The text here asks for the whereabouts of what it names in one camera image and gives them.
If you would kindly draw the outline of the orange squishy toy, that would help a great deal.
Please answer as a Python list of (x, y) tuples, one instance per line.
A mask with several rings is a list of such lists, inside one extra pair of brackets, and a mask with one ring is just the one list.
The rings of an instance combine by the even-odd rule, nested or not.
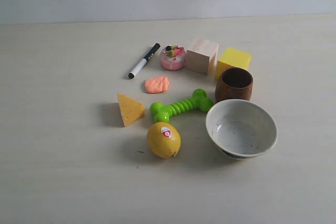
[(147, 93), (162, 93), (168, 90), (169, 84), (166, 76), (160, 76), (145, 80), (144, 87)]

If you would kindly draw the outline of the green toy dog bone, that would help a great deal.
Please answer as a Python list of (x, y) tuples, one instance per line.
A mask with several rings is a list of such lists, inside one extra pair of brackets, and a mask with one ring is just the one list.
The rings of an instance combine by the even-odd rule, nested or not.
[(161, 102), (154, 102), (150, 106), (150, 113), (153, 115), (154, 122), (170, 122), (170, 118), (178, 114), (200, 109), (202, 112), (208, 112), (214, 105), (203, 89), (196, 89), (192, 96), (180, 102), (164, 105)]

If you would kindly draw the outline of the yellow cheese wedge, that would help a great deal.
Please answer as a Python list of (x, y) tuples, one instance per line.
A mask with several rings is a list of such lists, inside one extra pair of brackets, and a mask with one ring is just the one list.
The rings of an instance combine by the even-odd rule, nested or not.
[(118, 93), (118, 103), (124, 127), (145, 115), (143, 104), (124, 94)]

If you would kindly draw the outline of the pink toy cake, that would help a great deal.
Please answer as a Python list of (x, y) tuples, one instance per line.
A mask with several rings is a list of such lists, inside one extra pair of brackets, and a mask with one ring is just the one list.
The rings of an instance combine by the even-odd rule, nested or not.
[(161, 66), (167, 70), (179, 70), (185, 67), (186, 50), (178, 45), (168, 45), (160, 53)]

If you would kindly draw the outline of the yellow lemon with sticker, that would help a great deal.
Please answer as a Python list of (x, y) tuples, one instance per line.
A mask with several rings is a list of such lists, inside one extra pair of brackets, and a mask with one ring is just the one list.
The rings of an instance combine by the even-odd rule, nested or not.
[(147, 132), (151, 151), (161, 158), (172, 158), (181, 148), (181, 137), (177, 129), (166, 122), (156, 122)]

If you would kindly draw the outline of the black and white marker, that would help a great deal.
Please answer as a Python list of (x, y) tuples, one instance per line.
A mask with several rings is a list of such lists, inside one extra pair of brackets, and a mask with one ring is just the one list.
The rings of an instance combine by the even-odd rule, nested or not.
[(129, 72), (128, 78), (133, 79), (140, 70), (147, 64), (147, 62), (153, 57), (153, 55), (160, 48), (159, 43), (155, 43), (154, 46), (146, 53), (146, 55), (136, 64), (136, 66)]

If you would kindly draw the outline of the light wooden cube block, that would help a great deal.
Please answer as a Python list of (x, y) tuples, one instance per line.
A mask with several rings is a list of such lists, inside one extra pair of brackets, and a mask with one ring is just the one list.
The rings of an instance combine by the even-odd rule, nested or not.
[(208, 75), (217, 57), (219, 43), (196, 38), (186, 51), (185, 67), (197, 73)]

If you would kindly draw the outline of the brown wooden cup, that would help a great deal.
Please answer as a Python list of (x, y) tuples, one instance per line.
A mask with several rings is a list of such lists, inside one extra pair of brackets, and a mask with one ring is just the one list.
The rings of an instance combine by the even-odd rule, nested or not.
[(220, 102), (228, 99), (251, 99), (254, 80), (245, 69), (231, 67), (224, 70), (217, 81), (215, 100)]

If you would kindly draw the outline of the yellow cube block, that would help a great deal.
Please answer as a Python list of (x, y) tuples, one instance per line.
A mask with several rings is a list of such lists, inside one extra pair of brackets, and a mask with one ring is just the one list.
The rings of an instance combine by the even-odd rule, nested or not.
[(249, 69), (251, 54), (234, 48), (226, 48), (217, 61), (215, 79), (218, 79), (221, 73), (231, 67)]

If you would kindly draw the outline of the grey ceramic bowl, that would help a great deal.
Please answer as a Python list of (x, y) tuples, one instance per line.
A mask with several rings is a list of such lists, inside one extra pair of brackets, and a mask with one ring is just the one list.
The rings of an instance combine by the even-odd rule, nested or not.
[(208, 111), (205, 125), (212, 142), (233, 159), (264, 155), (277, 143), (277, 126), (271, 115), (246, 100), (216, 103)]

